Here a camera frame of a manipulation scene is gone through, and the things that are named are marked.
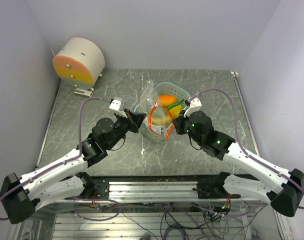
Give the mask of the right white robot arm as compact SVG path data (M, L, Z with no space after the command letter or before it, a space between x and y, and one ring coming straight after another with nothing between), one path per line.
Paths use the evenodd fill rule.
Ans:
M253 178L241 178L230 173L219 173L212 192L218 198L227 194L254 198L270 204L278 213L294 217L304 195L304 173L295 168L274 165L241 147L231 136L217 131L211 119L202 111L184 116L182 111L173 120L177 134L187 134L200 150L221 161L245 170Z

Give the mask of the yellow toy banana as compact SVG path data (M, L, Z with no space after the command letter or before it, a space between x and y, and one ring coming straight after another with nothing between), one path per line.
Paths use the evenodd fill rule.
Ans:
M178 105L178 106L170 109L169 112L171 113L173 119L176 119L178 117L180 111L183 109L184 109L183 106ZM168 113L166 111L163 114L152 113L149 116L151 117L151 122L153 125L158 125L158 126L167 125L172 121L170 115L168 115Z

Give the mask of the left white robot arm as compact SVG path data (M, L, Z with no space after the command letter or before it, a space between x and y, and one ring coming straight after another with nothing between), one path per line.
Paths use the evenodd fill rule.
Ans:
M21 176L7 175L0 190L0 204L7 215L4 220L18 224L57 200L91 197L95 184L85 171L107 157L128 132L137 133L146 118L145 113L128 109L114 115L116 121L100 119L89 136L60 159Z

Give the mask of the green toy pepper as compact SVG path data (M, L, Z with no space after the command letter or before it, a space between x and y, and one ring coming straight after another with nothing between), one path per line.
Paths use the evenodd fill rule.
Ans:
M167 107L167 109L170 110L170 109L172 109L172 108L174 108L174 107L176 107L176 106L179 106L179 105L181 105L184 101L185 101L185 100L182 99L182 100L180 100L179 102L176 102L176 103L174 103L174 104L171 104L171 105L169 105L169 106Z

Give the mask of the clear zip bag orange zipper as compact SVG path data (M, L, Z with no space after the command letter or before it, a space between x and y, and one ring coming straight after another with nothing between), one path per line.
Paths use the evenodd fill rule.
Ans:
M155 143L167 141L174 127L172 121L167 125L154 125L151 122L151 117L149 115L152 113L163 114L165 111L173 120L169 110L166 107L161 106L159 96L160 94L157 92L154 82L152 80L147 80L142 88L137 107L139 112L146 113L146 118L141 125L140 132Z

